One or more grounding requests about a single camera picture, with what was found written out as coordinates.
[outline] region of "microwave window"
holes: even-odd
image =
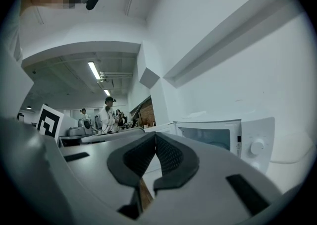
[[[229,129],[180,128],[184,137],[230,151]]]

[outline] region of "ceiling light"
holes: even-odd
[[[96,79],[100,80],[100,76],[99,76],[98,71],[95,67],[95,64],[93,62],[88,62],[88,65],[89,65],[91,71],[93,72],[94,76],[96,77]]]

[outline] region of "man in white jacket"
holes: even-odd
[[[112,108],[113,98],[108,96],[105,101],[105,107],[100,111],[100,119],[103,123],[103,132],[118,132],[118,119],[115,119],[115,113]]]
[[[86,112],[86,109],[82,109],[82,110],[80,110],[80,112],[82,113],[81,119],[91,121],[90,116]]]

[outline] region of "microwave knob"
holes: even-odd
[[[264,149],[264,142],[262,139],[257,139],[251,144],[251,153],[259,155]]]

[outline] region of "black rubber pad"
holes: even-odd
[[[226,177],[226,179],[253,216],[269,206],[269,203],[242,175],[231,175]]]
[[[156,154],[163,177],[155,180],[154,191],[182,187],[198,171],[199,158],[190,147],[173,139],[172,134],[157,133]]]
[[[138,189],[154,155],[155,132],[149,132],[114,150],[107,159],[108,169],[119,183]]]
[[[71,161],[75,161],[75,160],[79,160],[79,159],[85,158],[87,156],[89,156],[89,155],[86,152],[83,152],[83,153],[78,153],[78,154],[75,154],[75,155],[64,156],[64,159],[67,162],[71,162]]]

